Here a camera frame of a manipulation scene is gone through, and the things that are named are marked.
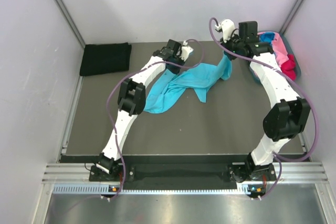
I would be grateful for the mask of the light blue t shirt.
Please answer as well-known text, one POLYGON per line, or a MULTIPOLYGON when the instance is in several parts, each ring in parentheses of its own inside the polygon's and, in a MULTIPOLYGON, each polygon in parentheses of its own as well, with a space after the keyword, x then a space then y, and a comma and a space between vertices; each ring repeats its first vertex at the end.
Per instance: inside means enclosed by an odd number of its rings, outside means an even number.
POLYGON ((173 74, 166 70, 152 86, 144 111, 151 114, 168 111, 187 89, 193 89, 199 101, 205 103, 210 88, 219 79, 228 80, 232 70, 232 63, 226 55, 223 55, 217 65, 200 63, 182 74, 173 74))

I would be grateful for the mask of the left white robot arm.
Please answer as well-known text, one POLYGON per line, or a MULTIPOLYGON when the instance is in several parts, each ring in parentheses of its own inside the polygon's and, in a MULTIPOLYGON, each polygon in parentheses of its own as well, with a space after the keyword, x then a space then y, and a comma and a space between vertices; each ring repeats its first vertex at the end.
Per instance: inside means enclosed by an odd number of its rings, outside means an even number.
POLYGON ((114 180, 121 173, 121 151, 131 125, 145 108, 147 86, 165 70, 178 74, 193 51, 187 41, 179 43, 170 39, 166 46, 153 53, 139 72, 119 83, 117 119, 96 162, 97 169, 107 180, 114 180))

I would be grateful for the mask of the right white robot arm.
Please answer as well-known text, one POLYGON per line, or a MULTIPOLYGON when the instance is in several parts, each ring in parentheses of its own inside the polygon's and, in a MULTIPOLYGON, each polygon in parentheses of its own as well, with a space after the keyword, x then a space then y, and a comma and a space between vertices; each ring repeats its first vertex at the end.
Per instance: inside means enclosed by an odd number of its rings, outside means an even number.
POLYGON ((220 43, 230 51, 230 60, 235 59, 235 54, 251 60, 249 67, 264 87, 271 107, 262 123, 264 134, 259 144, 248 154, 243 168, 231 171, 232 178, 240 183, 266 175, 274 154, 304 130, 310 113, 306 99, 301 98, 280 74, 271 41, 260 40, 257 27, 256 21, 241 22, 235 26, 230 19, 216 26, 216 30, 223 34, 220 43))

